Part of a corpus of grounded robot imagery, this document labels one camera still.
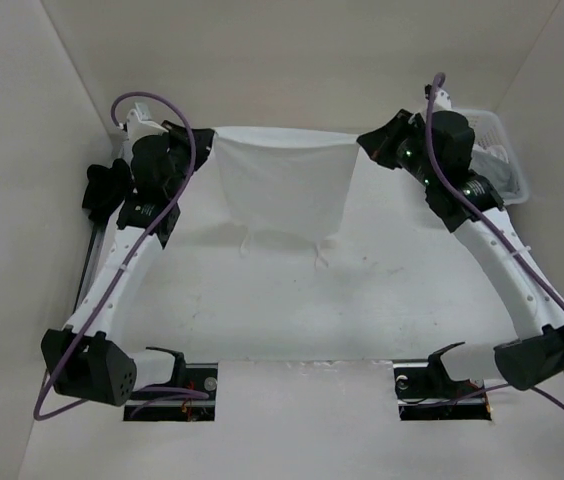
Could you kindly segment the white tank top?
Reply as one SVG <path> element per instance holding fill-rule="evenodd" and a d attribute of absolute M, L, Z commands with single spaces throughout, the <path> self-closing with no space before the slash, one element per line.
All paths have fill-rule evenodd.
<path fill-rule="evenodd" d="M 218 164 L 232 221 L 253 236 L 279 232 L 311 244 L 326 266 L 323 241 L 341 226 L 360 146 L 350 133 L 276 127 L 215 129 L 210 156 Z"/>

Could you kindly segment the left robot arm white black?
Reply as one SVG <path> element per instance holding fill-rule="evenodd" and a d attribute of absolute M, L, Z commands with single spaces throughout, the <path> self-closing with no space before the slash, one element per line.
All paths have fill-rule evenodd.
<path fill-rule="evenodd" d="M 215 132 L 165 121 L 148 132 L 128 125 L 131 158 L 92 164 L 82 206 L 105 226 L 115 217 L 113 244 L 90 289 L 60 329 L 41 341 L 48 378 L 41 388 L 78 406 L 122 406 L 134 393 L 176 398 L 186 387 L 182 353 L 147 347 L 127 353 L 124 325 L 149 267 L 163 252 L 180 216 L 178 200 L 207 161 Z"/>

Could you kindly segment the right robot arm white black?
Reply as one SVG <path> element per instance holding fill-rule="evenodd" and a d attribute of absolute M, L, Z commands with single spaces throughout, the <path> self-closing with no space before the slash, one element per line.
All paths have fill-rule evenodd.
<path fill-rule="evenodd" d="M 469 120 L 449 110 L 430 117 L 400 110 L 357 143 L 377 165 L 403 170 L 423 188 L 428 208 L 480 265 L 516 334 L 468 349 L 457 361 L 437 351 L 440 362 L 425 373 L 428 388 L 449 395 L 472 378 L 471 367 L 478 378 L 498 378 L 520 391 L 564 372 L 564 297 L 517 235 Z"/>

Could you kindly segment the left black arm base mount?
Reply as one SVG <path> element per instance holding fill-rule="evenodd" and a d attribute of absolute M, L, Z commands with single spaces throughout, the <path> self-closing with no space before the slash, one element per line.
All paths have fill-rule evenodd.
<path fill-rule="evenodd" d="M 174 358 L 170 379 L 134 391 L 124 405 L 129 422 L 205 422 L 215 419 L 217 363 L 188 363 L 182 352 L 155 348 Z"/>

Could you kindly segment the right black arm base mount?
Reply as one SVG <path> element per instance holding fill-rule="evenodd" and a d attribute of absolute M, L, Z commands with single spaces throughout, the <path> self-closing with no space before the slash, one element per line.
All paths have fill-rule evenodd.
<path fill-rule="evenodd" d="M 426 359 L 393 363 L 398 414 L 402 421 L 450 421 L 491 419 L 482 380 L 452 380 L 442 355 L 460 346 L 451 344 Z"/>

